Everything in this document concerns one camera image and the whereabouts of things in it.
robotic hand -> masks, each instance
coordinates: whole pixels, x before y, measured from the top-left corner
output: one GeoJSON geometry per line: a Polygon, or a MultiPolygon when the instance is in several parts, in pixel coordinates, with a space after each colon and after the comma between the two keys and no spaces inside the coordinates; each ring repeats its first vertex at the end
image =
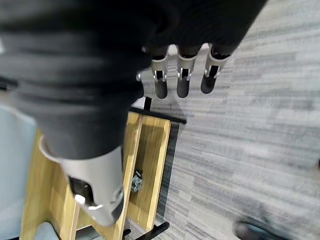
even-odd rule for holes
{"type": "Polygon", "coordinates": [[[99,224],[112,225],[123,209],[126,121],[143,95],[137,72],[152,62],[156,94],[165,98],[167,46],[178,45],[184,98],[196,55],[209,43],[201,90],[210,93],[265,2],[1,1],[0,76],[18,82],[15,106],[35,118],[75,200],[99,224]]]}

robotic finger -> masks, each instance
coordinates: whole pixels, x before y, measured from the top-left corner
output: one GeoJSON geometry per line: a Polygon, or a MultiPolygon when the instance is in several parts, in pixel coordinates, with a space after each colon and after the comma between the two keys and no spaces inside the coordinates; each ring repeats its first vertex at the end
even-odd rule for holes
{"type": "Polygon", "coordinates": [[[189,94],[191,75],[200,48],[201,45],[178,46],[176,93],[180,98],[185,98],[189,94]]]}
{"type": "Polygon", "coordinates": [[[219,54],[212,44],[205,61],[204,75],[201,81],[201,92],[209,94],[215,87],[216,79],[230,58],[230,54],[219,54]]]}

